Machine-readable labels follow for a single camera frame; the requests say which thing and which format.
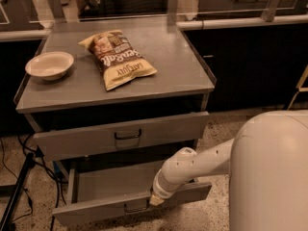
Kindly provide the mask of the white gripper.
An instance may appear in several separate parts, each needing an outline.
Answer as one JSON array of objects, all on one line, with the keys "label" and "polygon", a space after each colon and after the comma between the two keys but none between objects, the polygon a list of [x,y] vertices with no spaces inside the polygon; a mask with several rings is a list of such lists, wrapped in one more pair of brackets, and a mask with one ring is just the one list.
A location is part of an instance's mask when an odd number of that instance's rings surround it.
[{"label": "white gripper", "polygon": [[163,204],[165,202],[164,199],[171,198],[179,187],[179,184],[169,183],[163,173],[159,170],[154,177],[152,186],[153,194],[150,196],[149,204],[152,206]]}]

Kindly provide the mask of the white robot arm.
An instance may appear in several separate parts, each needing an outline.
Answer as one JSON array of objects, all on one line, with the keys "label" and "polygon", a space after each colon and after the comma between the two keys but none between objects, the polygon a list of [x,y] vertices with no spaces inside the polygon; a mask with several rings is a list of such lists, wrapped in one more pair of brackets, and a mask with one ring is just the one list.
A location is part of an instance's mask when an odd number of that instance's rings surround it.
[{"label": "white robot arm", "polygon": [[308,111],[272,111],[204,152],[184,147],[156,174],[158,206],[195,177],[229,176],[230,231],[308,231]]}]

